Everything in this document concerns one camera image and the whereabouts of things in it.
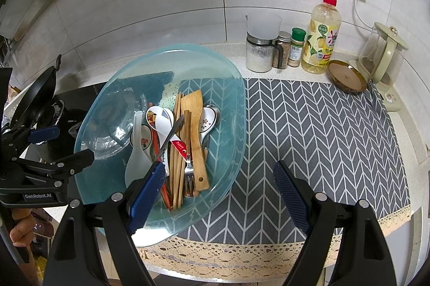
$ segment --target tiled wall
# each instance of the tiled wall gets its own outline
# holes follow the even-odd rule
[[[243,42],[245,14],[269,8],[279,14],[282,29],[307,29],[312,8],[322,0],[55,0],[21,41],[10,65],[25,86],[64,54],[59,77],[102,63],[137,55],[177,42]],[[367,23],[395,25],[411,47],[398,89],[407,103],[420,102],[413,115],[430,144],[430,86],[426,69],[430,45],[430,0],[359,1]],[[358,55],[369,30],[353,12],[353,0],[338,0],[343,23],[336,49]]]

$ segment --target white speckled countertop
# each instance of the white speckled countertop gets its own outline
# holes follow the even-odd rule
[[[310,81],[310,82],[321,82],[330,83],[326,74],[313,75],[304,71],[301,67],[293,68],[288,66],[285,70],[272,69],[267,73],[254,73],[248,70],[245,66],[245,44],[244,43],[222,43],[206,45],[206,47],[224,55],[230,61],[232,61],[244,78],[278,78],[281,80],[298,80],[298,81]],[[356,59],[357,57],[345,55],[343,53],[334,53],[334,58],[348,61],[349,59]],[[108,81],[115,72],[117,72],[124,65],[134,60],[137,56],[117,60],[115,62],[106,63],[96,68],[83,71],[74,76],[68,76],[57,83],[57,93],[76,89],[79,87],[92,85],[95,83]],[[409,186],[409,194],[411,199],[411,212],[421,208],[420,212],[423,212],[422,225],[424,227],[428,225],[427,211],[428,211],[428,179],[423,178],[423,171],[420,171],[417,156],[422,156],[420,149],[418,148],[421,140],[416,139],[418,131],[415,125],[411,121],[411,117],[403,107],[401,112],[390,112],[391,121],[394,126],[394,130],[399,143],[400,152],[402,155],[403,163],[405,166],[406,177]],[[57,221],[60,221],[65,207],[57,207],[46,209]],[[428,240],[428,234],[419,237],[419,241],[422,239]],[[427,246],[427,240],[421,241],[422,246]]]

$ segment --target fork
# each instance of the fork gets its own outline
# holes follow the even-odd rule
[[[191,128],[191,112],[188,110],[184,111],[185,115],[185,145],[187,147],[187,159],[185,162],[187,166],[184,170],[184,196],[192,197],[194,191],[194,167],[191,161],[191,138],[190,138],[190,128]]]

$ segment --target white plastic cup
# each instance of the white plastic cup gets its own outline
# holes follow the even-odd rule
[[[279,15],[253,11],[246,16],[248,34],[261,40],[278,38],[282,18]]]

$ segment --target dish soap bottle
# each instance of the dish soap bottle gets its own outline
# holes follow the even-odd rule
[[[321,74],[327,68],[342,23],[336,3],[336,0],[323,0],[310,15],[302,56],[302,68],[309,73]]]

